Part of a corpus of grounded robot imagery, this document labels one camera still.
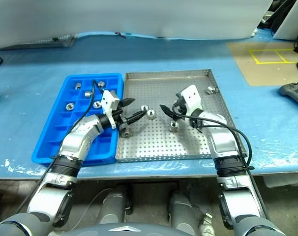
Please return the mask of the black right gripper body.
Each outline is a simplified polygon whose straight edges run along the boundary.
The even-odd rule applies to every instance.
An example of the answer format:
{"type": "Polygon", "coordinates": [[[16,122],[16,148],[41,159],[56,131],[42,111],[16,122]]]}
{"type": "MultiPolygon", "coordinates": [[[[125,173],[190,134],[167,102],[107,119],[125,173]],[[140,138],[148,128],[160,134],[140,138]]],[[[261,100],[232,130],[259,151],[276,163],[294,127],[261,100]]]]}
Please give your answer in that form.
{"type": "Polygon", "coordinates": [[[173,120],[185,119],[187,108],[184,97],[177,94],[177,100],[173,104],[173,120]]]}

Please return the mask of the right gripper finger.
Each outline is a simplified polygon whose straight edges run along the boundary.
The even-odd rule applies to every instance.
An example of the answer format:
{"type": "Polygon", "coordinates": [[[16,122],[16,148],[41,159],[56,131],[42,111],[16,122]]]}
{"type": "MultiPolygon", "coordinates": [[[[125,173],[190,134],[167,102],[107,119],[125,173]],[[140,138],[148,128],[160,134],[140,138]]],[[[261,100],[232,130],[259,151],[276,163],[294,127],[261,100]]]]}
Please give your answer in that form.
{"type": "Polygon", "coordinates": [[[167,115],[168,117],[170,117],[170,118],[176,118],[176,115],[167,106],[160,104],[160,108],[163,111],[163,113],[165,115],[167,115]]]}

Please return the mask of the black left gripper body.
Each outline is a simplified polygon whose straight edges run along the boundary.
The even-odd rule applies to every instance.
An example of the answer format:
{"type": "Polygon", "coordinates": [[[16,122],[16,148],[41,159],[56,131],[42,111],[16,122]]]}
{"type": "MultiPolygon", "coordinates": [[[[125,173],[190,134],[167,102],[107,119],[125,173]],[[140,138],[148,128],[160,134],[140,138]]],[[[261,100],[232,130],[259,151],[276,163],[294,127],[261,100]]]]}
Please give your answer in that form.
{"type": "Polygon", "coordinates": [[[124,105],[118,105],[117,108],[114,110],[114,122],[116,124],[116,127],[122,124],[127,124],[127,118],[123,114],[124,108],[124,105]]]}

